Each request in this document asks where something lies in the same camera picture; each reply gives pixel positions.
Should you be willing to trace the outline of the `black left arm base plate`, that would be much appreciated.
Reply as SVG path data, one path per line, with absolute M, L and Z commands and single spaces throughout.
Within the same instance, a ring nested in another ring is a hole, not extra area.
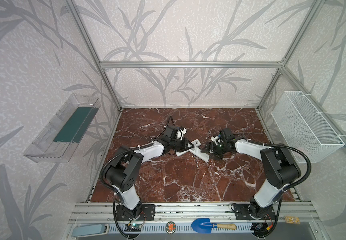
M 156 205 L 141 204 L 134 210 L 127 209 L 124 205 L 118 205 L 114 211 L 117 221 L 153 221 L 155 219 Z

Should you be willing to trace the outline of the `white remote with coloured buttons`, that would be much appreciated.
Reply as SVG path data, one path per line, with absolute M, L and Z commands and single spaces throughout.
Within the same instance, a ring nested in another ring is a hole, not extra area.
M 189 151 L 204 162 L 207 163 L 209 161 L 209 155 L 207 153 L 202 153 L 201 149 L 199 149 L 198 147 L 191 148 L 189 149 Z

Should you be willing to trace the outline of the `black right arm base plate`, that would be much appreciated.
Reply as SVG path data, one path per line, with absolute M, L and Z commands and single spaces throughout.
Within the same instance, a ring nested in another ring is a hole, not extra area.
M 273 206 L 261 208 L 255 204 L 231 204 L 236 220 L 275 220 L 276 213 Z

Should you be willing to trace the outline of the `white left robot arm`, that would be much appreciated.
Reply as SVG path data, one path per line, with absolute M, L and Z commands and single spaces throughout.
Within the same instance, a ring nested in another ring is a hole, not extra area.
M 170 151 L 181 153 L 194 147 L 185 137 L 187 129 L 175 124 L 170 125 L 169 122 L 172 120 L 170 117 L 163 131 L 148 144 L 118 148 L 100 171 L 99 180 L 102 185 L 117 194 L 120 204 L 129 211 L 134 211 L 141 205 L 134 184 L 144 162 L 161 157 Z

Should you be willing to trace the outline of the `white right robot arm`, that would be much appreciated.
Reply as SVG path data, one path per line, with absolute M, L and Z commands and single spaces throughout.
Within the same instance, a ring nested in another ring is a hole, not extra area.
M 214 160 L 222 160 L 225 154 L 236 152 L 262 162 L 266 180 L 250 200 L 251 215 L 267 211 L 288 189 L 303 183 L 312 171 L 312 163 L 302 151 L 282 144 L 255 142 L 229 128 L 211 137 L 201 152 Z

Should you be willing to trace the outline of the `white remote control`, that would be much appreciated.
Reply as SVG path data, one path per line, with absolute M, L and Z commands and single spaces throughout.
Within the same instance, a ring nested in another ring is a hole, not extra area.
M 191 152 L 192 154 L 199 156 L 201 154 L 201 150 L 199 149 L 199 146 L 201 145 L 201 142 L 196 139 L 190 143 L 188 143 L 186 149 L 182 152 L 177 152 L 176 155 L 179 157 L 187 152 Z

